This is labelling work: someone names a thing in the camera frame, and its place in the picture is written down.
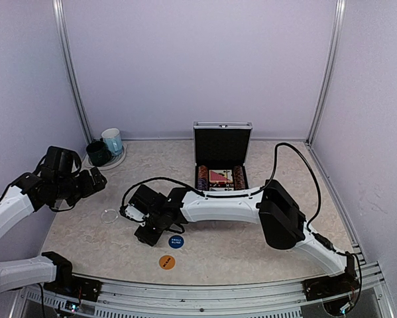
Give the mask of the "dark green mug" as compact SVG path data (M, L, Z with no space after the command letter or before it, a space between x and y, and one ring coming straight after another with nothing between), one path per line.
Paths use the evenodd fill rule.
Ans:
M100 140L93 141L86 147L87 155L94 166L100 167L108 163L112 154L108 150L107 145Z

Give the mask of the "red playing card deck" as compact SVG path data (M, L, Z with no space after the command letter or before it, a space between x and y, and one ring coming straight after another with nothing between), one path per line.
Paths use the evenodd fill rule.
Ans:
M233 183L232 170L210 170L209 182L211 184L232 184Z

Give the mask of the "aluminium poker case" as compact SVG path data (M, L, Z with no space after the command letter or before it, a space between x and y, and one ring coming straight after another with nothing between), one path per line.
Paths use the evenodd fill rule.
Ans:
M236 190L234 179L232 184L211 184L198 181L198 167L207 166L210 170L232 170L241 166L246 187L249 187L245 161L251 133L250 122L205 122L196 121L193 124L194 155L195 155L195 188L203 191L228 192Z

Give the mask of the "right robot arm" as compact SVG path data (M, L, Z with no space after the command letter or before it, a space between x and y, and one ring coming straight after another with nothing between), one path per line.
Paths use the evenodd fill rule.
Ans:
M135 236L154 246L172 225L180 229L200 221L238 221L259 224L268 246L308 255L326 274L325 288L338 294L357 281L356 258L318 233L299 205L277 180L262 187L237 191L203 191L176 182L168 195L142 181L123 195L119 212L139 224Z

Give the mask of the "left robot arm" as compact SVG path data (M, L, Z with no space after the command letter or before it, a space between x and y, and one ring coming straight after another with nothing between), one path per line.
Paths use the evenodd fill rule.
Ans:
M105 189L107 179L98 168L82 169L79 155L49 146L33 172L11 182L0 196L0 239L23 219L44 206L55 213L57 203L73 209L77 202ZM0 293L33 284L48 284L66 295L79 288L72 263L55 252L34 258L0 262Z

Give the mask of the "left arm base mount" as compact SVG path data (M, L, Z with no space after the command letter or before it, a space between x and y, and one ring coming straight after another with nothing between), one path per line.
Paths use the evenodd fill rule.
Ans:
M90 278L72 276L68 285L62 285L58 282L44 283L46 291L54 292L59 295L80 299L81 301L97 302L102 282Z

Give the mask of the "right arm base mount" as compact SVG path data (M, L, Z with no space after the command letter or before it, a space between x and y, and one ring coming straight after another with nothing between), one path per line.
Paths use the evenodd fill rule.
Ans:
M321 276L302 282L307 301L332 297L359 289L358 279L341 274L338 276Z

